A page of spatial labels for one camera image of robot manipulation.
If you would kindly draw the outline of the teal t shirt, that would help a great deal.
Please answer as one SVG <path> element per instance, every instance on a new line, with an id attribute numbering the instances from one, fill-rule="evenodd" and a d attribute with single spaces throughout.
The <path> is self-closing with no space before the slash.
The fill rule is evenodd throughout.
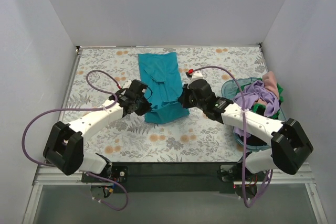
<path id="1" fill-rule="evenodd" d="M 167 124 L 189 115 L 178 98 L 183 91 L 177 53 L 138 54 L 140 79 L 149 86 L 145 97 L 152 110 L 145 114 L 146 123 Z"/>

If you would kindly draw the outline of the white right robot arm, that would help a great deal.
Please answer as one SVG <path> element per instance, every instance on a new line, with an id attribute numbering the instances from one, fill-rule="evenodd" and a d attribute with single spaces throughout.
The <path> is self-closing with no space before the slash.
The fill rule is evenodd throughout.
<path id="1" fill-rule="evenodd" d="M 229 99 L 218 97 L 204 79 L 185 84 L 179 102 L 183 108 L 198 108 L 211 120 L 221 124 L 246 128 L 247 132 L 270 146 L 270 149 L 248 154 L 238 164 L 238 176 L 251 180 L 258 172 L 279 169 L 294 175 L 313 152 L 306 133 L 294 119 L 275 120 L 244 112 Z"/>

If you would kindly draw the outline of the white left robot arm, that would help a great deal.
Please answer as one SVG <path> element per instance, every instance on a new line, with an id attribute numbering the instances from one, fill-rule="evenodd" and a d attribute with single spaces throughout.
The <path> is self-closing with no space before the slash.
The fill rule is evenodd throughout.
<path id="1" fill-rule="evenodd" d="M 86 141 L 114 121 L 128 114 L 138 116 L 151 111 L 151 103 L 145 98 L 149 86 L 139 80 L 128 81 L 126 87 L 109 96 L 98 108 L 68 123 L 53 125 L 43 157 L 65 175 L 77 171 L 91 172 L 100 182 L 112 175 L 112 162 L 97 153 L 84 151 Z"/>

